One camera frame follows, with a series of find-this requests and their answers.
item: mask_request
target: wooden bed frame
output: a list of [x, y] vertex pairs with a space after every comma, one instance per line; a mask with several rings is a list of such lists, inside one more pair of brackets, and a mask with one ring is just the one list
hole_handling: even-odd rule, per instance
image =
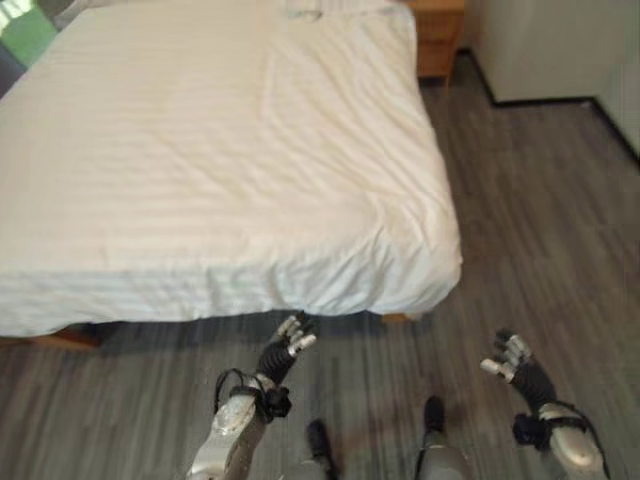
[[[406, 323], [415, 320], [415, 317], [404, 313], [392, 313], [382, 315], [382, 323]], [[33, 345], [42, 345], [44, 347], [54, 347], [63, 350], [95, 350], [102, 344], [102, 339], [87, 333], [81, 333], [70, 328], [65, 328], [51, 335], [42, 335], [39, 337], [25, 338], [2, 338], [0, 337], [0, 347], [8, 345], [16, 345], [21, 343], [30, 343]]]

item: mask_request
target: robot leg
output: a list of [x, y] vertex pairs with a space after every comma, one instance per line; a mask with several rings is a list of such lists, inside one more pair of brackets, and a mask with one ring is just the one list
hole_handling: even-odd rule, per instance
[[447, 445], [440, 432], [427, 434], [424, 457], [416, 480], [471, 480], [471, 470], [462, 452]]

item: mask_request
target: wooden nightstand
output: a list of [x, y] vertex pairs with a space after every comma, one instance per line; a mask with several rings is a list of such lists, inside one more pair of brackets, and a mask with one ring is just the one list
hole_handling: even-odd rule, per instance
[[418, 77], [444, 77], [449, 86], [462, 33], [464, 0], [411, 0], [405, 3], [416, 17]]

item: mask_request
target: white duvet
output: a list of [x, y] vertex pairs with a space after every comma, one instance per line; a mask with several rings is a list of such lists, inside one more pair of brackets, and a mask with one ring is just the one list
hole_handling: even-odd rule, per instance
[[461, 257], [402, 6], [88, 10], [0, 101], [0, 335], [419, 312]]

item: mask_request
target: bed leg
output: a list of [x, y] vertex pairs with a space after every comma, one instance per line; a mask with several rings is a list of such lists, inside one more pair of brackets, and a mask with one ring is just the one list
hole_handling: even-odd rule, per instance
[[36, 345], [60, 348], [63, 350], [95, 350], [101, 343], [100, 339], [93, 335], [76, 332], [68, 328], [52, 333], [51, 335], [31, 337], [27, 340], [29, 343]]
[[419, 312], [419, 313], [389, 313], [387, 315], [382, 315], [382, 323], [407, 323], [407, 322], [417, 322], [421, 320], [422, 317], [427, 312]]

